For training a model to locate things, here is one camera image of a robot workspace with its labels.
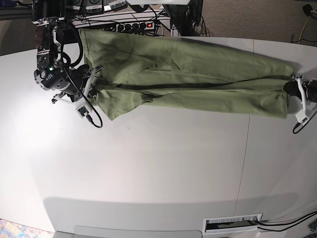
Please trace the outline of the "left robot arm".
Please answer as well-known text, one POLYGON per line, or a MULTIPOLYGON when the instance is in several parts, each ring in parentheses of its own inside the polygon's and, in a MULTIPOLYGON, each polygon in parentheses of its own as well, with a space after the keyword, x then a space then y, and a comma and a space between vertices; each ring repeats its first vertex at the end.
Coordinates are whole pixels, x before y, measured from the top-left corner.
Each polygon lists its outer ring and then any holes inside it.
MULTIPOLYGON (((310 102, 316 103, 317 102, 317 81, 307 81, 302 83, 302 87, 304 89, 306 99, 310 102)), ((284 85, 284 91, 289 96, 295 96, 298 99, 301 99, 301 92, 298 88, 298 83, 295 81, 288 82, 284 85)))

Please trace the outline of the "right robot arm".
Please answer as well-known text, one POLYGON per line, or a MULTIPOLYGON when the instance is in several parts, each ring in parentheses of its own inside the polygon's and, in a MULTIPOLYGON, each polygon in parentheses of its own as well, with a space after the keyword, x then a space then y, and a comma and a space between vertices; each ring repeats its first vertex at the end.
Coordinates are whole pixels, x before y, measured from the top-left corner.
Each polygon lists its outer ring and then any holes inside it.
POLYGON ((83 96, 96 96, 89 77, 91 69, 80 61, 84 55, 79 32, 66 15, 64 0, 34 0, 32 2, 32 23, 36 24, 37 69, 34 79, 45 91, 58 90, 52 98, 56 103, 68 96, 70 103, 79 101, 83 96), (66 35, 70 33, 79 46, 79 57, 72 62, 64 52, 66 35))

